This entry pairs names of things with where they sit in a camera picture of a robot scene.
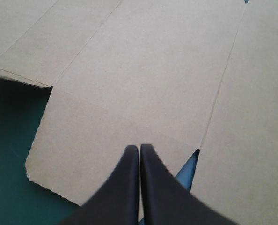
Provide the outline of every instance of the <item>brown cardboard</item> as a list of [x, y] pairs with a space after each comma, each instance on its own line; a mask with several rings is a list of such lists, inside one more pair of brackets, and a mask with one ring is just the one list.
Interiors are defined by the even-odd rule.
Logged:
[[278, 225], [278, 2], [246, 8], [192, 193], [240, 224]]
[[[269, 155], [264, 146], [278, 137], [263, 133], [262, 148], [255, 148], [258, 136], [252, 133], [257, 129], [267, 132], [261, 123], [273, 113], [253, 109], [262, 120], [254, 120], [254, 129], [246, 128], [248, 140], [241, 138], [237, 128], [249, 124], [244, 117], [248, 100], [255, 101], [265, 90], [275, 91], [269, 86], [272, 76], [268, 76], [272, 69], [278, 71], [274, 42], [278, 40], [278, 3], [265, 3], [58, 0], [0, 57], [0, 76], [53, 86], [26, 161], [28, 178], [83, 204], [103, 184], [128, 144], [153, 143], [173, 174], [201, 146], [193, 193], [241, 224], [271, 224], [272, 214], [278, 213], [278, 179], [273, 183], [277, 193], [264, 198], [275, 196], [270, 208], [258, 198], [269, 195], [271, 184], [261, 186], [259, 193], [255, 184], [278, 177], [278, 167], [260, 174], [269, 160], [257, 160], [255, 174], [260, 174], [262, 182], [255, 183], [250, 153], [238, 152], [248, 146], [255, 151], [254, 157], [261, 149], [262, 157]], [[270, 20], [267, 15], [273, 14], [277, 16]], [[268, 62], [267, 53], [272, 54]], [[254, 61], [265, 67], [254, 68]], [[245, 90], [245, 85], [257, 87], [257, 79], [265, 73], [265, 89]], [[269, 95], [264, 99], [273, 108]], [[233, 120], [238, 123], [227, 127], [234, 131], [233, 136], [220, 136], [225, 129], [221, 124]], [[229, 146], [237, 140], [242, 144], [225, 155], [220, 140]], [[245, 171], [252, 171], [246, 180], [241, 168], [233, 164], [233, 154], [240, 156], [238, 162]], [[240, 180], [237, 190], [235, 184]], [[236, 190], [232, 196], [229, 187]], [[246, 193], [256, 195], [256, 201], [240, 204]], [[234, 203], [244, 208], [234, 209]], [[247, 203], [254, 204], [250, 210]]]

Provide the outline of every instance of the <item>crease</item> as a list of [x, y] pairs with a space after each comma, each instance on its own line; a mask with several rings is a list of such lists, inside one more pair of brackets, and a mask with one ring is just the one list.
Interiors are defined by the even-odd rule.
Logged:
[[0, 55], [0, 58], [13, 46], [13, 45], [15, 45], [16, 44], [16, 42], [22, 37], [22, 36], [24, 36], [32, 27], [34, 27], [34, 25], [58, 2], [59, 0], [57, 0], [57, 1], [55, 1], [54, 2], [54, 4], [52, 4], [51, 5], [51, 7], [49, 7], [46, 11], [45, 11], [45, 13], [43, 13], [42, 15], [41, 15], [41, 17], [39, 17], [29, 28], [27, 28], [27, 30], [22, 34], [22, 35], [20, 35], [14, 42], [13, 42], [13, 44], [12, 45], [10, 45], [10, 47], [5, 51], [5, 52], [3, 52], [1, 55]]
[[91, 35], [88, 41], [84, 44], [84, 46], [79, 50], [79, 52], [75, 55], [75, 57], [70, 61], [70, 63], [65, 67], [65, 69], [62, 71], [62, 73], [58, 76], [58, 78], [51, 84], [51, 86], [54, 86], [64, 75], [64, 73], [68, 70], [70, 65], [74, 62], [74, 60], [78, 57], [78, 55], [83, 51], [83, 49], [86, 47], [86, 45], [92, 40], [92, 38], [96, 35], [96, 33], [100, 30], [100, 28], [107, 22], [108, 18], [112, 15], [112, 13], [121, 5], [123, 0], [120, 0], [117, 5], [113, 8], [112, 11], [109, 12], [109, 14], [105, 17], [104, 21], [100, 24], [100, 26], [94, 31], [94, 33]]
[[13, 74], [13, 75], [15, 75], [15, 76], [21, 77], [21, 78], [26, 79], [26, 80], [29, 80], [29, 81], [37, 82], [37, 83], [39, 83], [39, 84], [42, 84], [42, 85], [48, 87], [47, 84], [41, 83], [41, 82], [39, 82], [39, 81], [37, 81], [37, 80], [32, 80], [32, 79], [30, 79], [30, 78], [27, 78], [27, 77], [22, 76], [22, 75], [20, 75], [20, 74], [13, 73], [13, 72], [8, 71], [8, 70], [5, 70], [5, 69], [1, 69], [1, 68], [0, 68], [0, 70], [2, 70], [2, 71], [4, 71], [4, 72], [7, 72], [7, 73], [11, 73], [11, 74]]
[[231, 49], [229, 51], [227, 62], [226, 62], [226, 65], [225, 65], [225, 67], [223, 69], [223, 72], [222, 72], [222, 75], [221, 75], [221, 79], [220, 79], [220, 82], [219, 82], [219, 85], [218, 85], [218, 88], [217, 88], [217, 92], [215, 94], [215, 97], [214, 97], [214, 100], [213, 100], [213, 103], [212, 103], [212, 107], [211, 107], [211, 111], [210, 111], [210, 116], [209, 116], [209, 119], [208, 119], [208, 122], [207, 122], [207, 125], [206, 125], [206, 128], [205, 128], [205, 133], [204, 133], [203, 138], [202, 138], [201, 143], [200, 143], [200, 149], [203, 148], [206, 136], [207, 136], [208, 131], [209, 131], [209, 126], [210, 126], [210, 123], [212, 121], [212, 116], [213, 116], [213, 113], [214, 113], [214, 109], [215, 109], [215, 106], [216, 106], [216, 103], [217, 103], [217, 99], [218, 99], [218, 96], [219, 96], [219, 93], [220, 93], [220, 89], [221, 89], [221, 86], [222, 86], [222, 83], [223, 83], [224, 74], [225, 74], [225, 72], [227, 70], [227, 66], [228, 66], [229, 60], [231, 58], [231, 54], [233, 52], [233, 48], [234, 48], [234, 45], [235, 45], [235, 42], [236, 42], [236, 39], [237, 39], [237, 36], [238, 36], [238, 33], [239, 33], [239, 29], [241, 27], [241, 23], [242, 23], [243, 16], [244, 16], [244, 13], [245, 13], [246, 5], [247, 4], [245, 4], [245, 6], [243, 8], [243, 11], [242, 11], [242, 14], [241, 14], [241, 18], [240, 18], [240, 21], [239, 21], [239, 24], [238, 24], [238, 28], [237, 28], [236, 34], [234, 36], [233, 44], [232, 44]]

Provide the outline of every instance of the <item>green floor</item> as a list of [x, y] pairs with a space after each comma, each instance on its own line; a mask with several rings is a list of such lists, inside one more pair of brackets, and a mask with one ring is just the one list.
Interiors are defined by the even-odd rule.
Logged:
[[0, 225], [51, 225], [78, 207], [29, 182], [24, 168], [50, 93], [0, 79]]

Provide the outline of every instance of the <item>cardboard edge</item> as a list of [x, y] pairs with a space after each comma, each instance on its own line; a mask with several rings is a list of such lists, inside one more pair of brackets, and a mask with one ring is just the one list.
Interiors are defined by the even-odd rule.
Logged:
[[40, 88], [50, 88], [51, 87], [48, 84], [41, 83], [39, 81], [26, 78], [26, 77], [23, 77], [19, 74], [15, 74], [13, 72], [6, 71], [6, 70], [3, 70], [3, 69], [0, 69], [0, 78], [5, 79], [5, 80], [9, 80], [9, 81], [13, 81], [13, 82], [24, 83], [26, 85], [32, 85], [32, 86], [40, 87]]

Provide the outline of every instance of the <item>flattened cardboard box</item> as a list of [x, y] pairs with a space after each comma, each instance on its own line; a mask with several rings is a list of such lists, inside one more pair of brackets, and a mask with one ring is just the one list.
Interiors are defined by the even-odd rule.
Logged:
[[193, 194], [278, 225], [278, 2], [58, 0], [30, 21], [0, 77], [53, 86], [31, 181], [82, 204], [128, 144], [173, 174], [202, 147]]

